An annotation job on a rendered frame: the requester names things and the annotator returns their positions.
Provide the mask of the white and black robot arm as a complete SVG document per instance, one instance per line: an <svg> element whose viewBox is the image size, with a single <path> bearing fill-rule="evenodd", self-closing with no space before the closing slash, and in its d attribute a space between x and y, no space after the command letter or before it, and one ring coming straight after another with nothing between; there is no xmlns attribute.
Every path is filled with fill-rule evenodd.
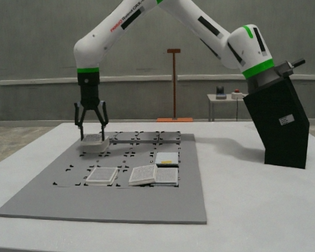
<svg viewBox="0 0 315 252"><path fill-rule="evenodd" d="M99 62L117 40L145 14L158 6L183 23L208 46L227 68L239 68L252 94L293 74L304 58L274 66L273 58L256 25L227 32L191 0L123 0L95 29L74 46L77 81L82 87L96 86Z"/></svg>

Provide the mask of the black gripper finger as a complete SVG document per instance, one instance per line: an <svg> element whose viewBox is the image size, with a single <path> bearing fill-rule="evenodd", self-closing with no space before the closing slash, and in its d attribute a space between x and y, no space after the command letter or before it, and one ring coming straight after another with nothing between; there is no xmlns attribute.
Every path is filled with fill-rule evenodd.
<svg viewBox="0 0 315 252"><path fill-rule="evenodd" d="M106 128L107 124L109 123L109 120L108 120L108 114L107 114L107 109L106 109L106 101L100 101L100 104L101 106L103 106L103 114L104 114L104 118L105 118L105 121L103 120L100 112L99 112L99 109L98 107L95 106L94 102L91 103L95 113L97 114L97 117L101 123L101 133L102 133L102 141L105 140L105 131L104 129ZM96 109L97 108L97 109Z"/></svg>
<svg viewBox="0 0 315 252"><path fill-rule="evenodd" d="M87 112L87 107L88 107L88 103L86 102L85 103L85 106L84 106L84 109L83 109L83 113L82 113L82 116L81 116L81 119L80 119L80 122L79 121L79 107L80 107L80 102L75 102L74 103L74 106L75 106L75 121L74 121L74 125L77 125L77 128L80 129L80 133L81 133L81 141L83 140L84 138L84 133L83 133L83 121L84 121L84 118L85 118L85 115L86 115L86 112Z"/></svg>

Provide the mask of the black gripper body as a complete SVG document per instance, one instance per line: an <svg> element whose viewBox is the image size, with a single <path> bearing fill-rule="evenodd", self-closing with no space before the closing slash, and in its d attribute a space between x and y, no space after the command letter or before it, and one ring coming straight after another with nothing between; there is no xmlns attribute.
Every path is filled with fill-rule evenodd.
<svg viewBox="0 0 315 252"><path fill-rule="evenodd" d="M97 107L100 103L99 99L99 92L98 92L98 85L90 86L90 87L82 87L81 89L81 101L80 104L85 106L85 103L88 103L88 107L86 110L94 110L91 103L94 102L95 106ZM83 99L84 98L84 99Z"/></svg>

